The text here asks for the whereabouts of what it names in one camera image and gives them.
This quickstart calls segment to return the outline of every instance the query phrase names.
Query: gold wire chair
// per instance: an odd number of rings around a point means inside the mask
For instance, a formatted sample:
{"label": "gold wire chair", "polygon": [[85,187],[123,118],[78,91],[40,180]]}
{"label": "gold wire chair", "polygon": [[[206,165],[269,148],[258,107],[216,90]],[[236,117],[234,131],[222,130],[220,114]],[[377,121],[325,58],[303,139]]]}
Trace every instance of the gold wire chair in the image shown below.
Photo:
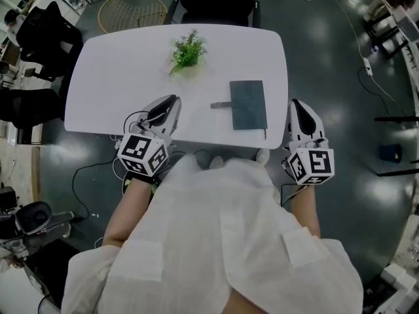
{"label": "gold wire chair", "polygon": [[159,26],[168,10],[160,0],[107,0],[99,9],[99,26],[105,33]]}

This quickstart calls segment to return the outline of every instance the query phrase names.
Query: white table top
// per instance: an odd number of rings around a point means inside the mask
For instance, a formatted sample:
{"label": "white table top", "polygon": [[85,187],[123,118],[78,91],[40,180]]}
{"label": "white table top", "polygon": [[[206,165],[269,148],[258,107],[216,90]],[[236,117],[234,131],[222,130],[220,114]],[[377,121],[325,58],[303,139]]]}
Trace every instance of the white table top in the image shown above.
{"label": "white table top", "polygon": [[[169,76],[173,40],[197,29],[208,53],[195,76]],[[268,129],[233,130],[230,81],[262,80]],[[172,137],[179,141],[278,148],[287,115],[287,66],[281,38],[267,30],[179,24],[120,31],[90,39],[75,66],[65,111],[69,131],[122,135],[125,118],[175,94],[182,109]]]}

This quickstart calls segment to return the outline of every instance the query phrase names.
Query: dark floor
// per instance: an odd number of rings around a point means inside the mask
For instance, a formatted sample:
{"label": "dark floor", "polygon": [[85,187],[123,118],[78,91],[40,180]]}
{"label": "dark floor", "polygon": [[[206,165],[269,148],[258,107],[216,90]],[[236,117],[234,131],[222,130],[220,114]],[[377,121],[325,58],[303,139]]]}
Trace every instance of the dark floor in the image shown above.
{"label": "dark floor", "polygon": [[[97,13],[105,0],[89,6],[78,26],[84,39],[101,35]],[[162,0],[168,6],[171,0]],[[316,188],[318,214],[323,237],[339,239],[364,281],[368,281],[393,256],[409,215],[414,177],[377,177],[376,172],[411,168],[416,158],[415,131],[397,124],[374,123],[386,112],[377,97],[368,94],[357,80],[363,62],[357,52],[354,34],[343,12],[333,0],[259,0],[262,28],[280,34],[287,59],[289,98],[309,104],[323,119],[326,137],[335,150],[336,175]],[[347,11],[369,57],[374,77],[405,109],[414,112],[409,76],[401,54],[392,60],[372,53],[365,37],[361,11],[371,0],[337,0]],[[380,90],[367,76],[364,83],[374,92]],[[392,115],[399,108],[386,98]],[[71,191],[71,178],[78,167],[112,160],[116,150],[108,135],[69,133],[62,122],[44,126],[41,152],[41,194],[55,211],[73,210],[85,215]],[[400,143],[400,165],[382,162],[377,157],[380,144]],[[208,149],[213,156],[250,158],[256,150],[177,143],[178,150]],[[281,167],[287,156],[273,150],[268,172],[279,188],[291,180]],[[90,220],[74,225],[68,240],[80,250],[92,249],[103,235],[106,224],[121,197],[121,181],[111,165],[80,171],[75,190],[84,201]]]}

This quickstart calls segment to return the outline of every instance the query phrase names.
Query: dark blue notebook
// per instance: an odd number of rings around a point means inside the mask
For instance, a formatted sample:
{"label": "dark blue notebook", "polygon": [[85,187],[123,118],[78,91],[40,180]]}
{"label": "dark blue notebook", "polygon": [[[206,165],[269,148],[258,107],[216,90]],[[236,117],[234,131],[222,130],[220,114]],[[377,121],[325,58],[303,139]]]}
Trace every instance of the dark blue notebook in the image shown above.
{"label": "dark blue notebook", "polygon": [[267,129],[261,80],[230,81],[234,130]]}

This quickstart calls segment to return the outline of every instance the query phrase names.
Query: green plant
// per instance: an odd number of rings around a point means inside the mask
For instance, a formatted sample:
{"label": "green plant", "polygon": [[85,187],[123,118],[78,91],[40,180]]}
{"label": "green plant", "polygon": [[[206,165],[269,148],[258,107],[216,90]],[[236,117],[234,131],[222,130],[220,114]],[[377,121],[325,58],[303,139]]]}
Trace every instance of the green plant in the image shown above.
{"label": "green plant", "polygon": [[198,31],[193,29],[188,37],[182,36],[181,40],[176,41],[174,46],[176,48],[173,53],[173,62],[175,63],[174,68],[170,71],[170,74],[174,74],[184,67],[195,66],[200,56],[207,53],[204,48],[205,40],[199,38],[196,35]]}

